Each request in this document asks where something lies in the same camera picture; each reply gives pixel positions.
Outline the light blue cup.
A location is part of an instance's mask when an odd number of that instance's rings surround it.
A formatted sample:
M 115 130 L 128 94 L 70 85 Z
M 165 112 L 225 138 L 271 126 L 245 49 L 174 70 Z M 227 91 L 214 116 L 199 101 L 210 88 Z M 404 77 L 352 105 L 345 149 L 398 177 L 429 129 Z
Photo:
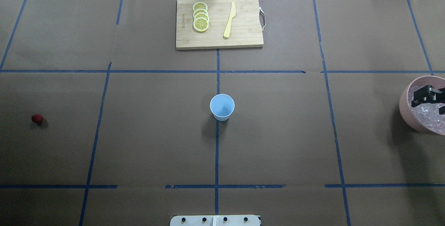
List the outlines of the light blue cup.
M 214 118 L 223 122 L 228 120 L 235 110 L 235 101 L 227 94 L 218 94 L 211 99 L 209 106 Z

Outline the pile of ice cubes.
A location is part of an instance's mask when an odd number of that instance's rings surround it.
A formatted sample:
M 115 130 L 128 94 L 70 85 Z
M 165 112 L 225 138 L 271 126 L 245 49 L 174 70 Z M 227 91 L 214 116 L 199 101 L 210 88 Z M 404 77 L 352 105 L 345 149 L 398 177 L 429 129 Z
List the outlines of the pile of ice cubes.
M 417 107 L 410 107 L 416 119 L 427 129 L 436 134 L 444 134 L 445 131 L 445 115 L 439 114 L 439 109 L 444 104 L 422 104 Z

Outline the bamboo cutting board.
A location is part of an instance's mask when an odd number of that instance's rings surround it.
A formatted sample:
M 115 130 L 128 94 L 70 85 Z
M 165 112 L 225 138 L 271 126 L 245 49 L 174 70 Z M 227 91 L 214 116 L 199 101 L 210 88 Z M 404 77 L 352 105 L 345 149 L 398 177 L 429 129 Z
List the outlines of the bamboo cutting board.
M 236 4 L 236 17 L 229 39 L 224 39 L 232 1 Z M 192 7 L 196 2 L 208 5 L 210 26 L 203 33 L 193 28 Z M 258 48 L 264 45 L 259 0 L 177 0 L 176 19 L 177 50 Z

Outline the lemon slice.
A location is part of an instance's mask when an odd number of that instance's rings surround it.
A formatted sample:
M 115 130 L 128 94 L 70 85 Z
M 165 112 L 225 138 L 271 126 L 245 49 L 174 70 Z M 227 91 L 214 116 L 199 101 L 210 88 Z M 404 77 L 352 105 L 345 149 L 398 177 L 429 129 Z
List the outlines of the lemon slice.
M 209 15 L 207 13 L 200 12 L 200 13 L 197 13 L 197 14 L 194 15 L 194 22 L 196 20 L 199 20 L 199 19 L 205 19 L 207 22 L 209 22 L 210 17 L 209 17 Z
M 205 19 L 199 19 L 195 22 L 193 21 L 193 28 L 195 31 L 199 33 L 203 33 L 208 30 L 210 26 L 210 22 L 207 22 Z
M 205 18 L 208 18 L 208 17 L 209 17 L 209 14 L 208 14 L 208 12 L 207 12 L 206 9 L 199 8 L 199 9 L 196 9 L 196 10 L 193 12 L 193 17 L 194 17 L 194 19 L 199 18 L 199 17 L 205 17 Z
M 207 11 L 208 5 L 205 2 L 196 2 L 196 3 L 194 3 L 192 9 L 193 9 L 193 11 L 197 11 L 199 9 L 203 9 L 204 11 Z

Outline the yellow plastic knife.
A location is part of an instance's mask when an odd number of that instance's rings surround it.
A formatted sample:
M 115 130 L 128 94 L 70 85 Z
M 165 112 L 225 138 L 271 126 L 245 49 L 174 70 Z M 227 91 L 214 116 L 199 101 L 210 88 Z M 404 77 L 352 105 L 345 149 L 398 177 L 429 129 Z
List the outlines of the yellow plastic knife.
M 231 35 L 232 21 L 236 17 L 236 12 L 237 12 L 236 4 L 234 1 L 232 1 L 230 11 L 229 11 L 229 17 L 228 17 L 227 24 L 226 24 L 226 27 L 225 27 L 224 33 L 223 33 L 224 39 L 229 39 L 229 37 Z

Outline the red strawberry on table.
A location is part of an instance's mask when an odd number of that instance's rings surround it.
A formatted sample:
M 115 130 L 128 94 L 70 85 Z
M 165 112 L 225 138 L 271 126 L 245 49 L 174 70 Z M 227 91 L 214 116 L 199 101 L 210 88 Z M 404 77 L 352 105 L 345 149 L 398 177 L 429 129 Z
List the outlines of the red strawberry on table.
M 33 123 L 35 123 L 37 125 L 41 125 L 43 123 L 43 116 L 40 114 L 33 114 L 31 116 L 31 120 Z

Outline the pink bowl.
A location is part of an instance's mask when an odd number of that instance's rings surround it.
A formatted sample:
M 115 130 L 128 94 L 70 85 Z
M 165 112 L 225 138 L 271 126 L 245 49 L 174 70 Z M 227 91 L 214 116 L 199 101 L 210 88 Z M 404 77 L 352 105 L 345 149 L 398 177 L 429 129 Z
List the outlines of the pink bowl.
M 444 83 L 443 77 L 424 75 L 405 88 L 399 98 L 399 113 L 410 128 L 444 136 Z

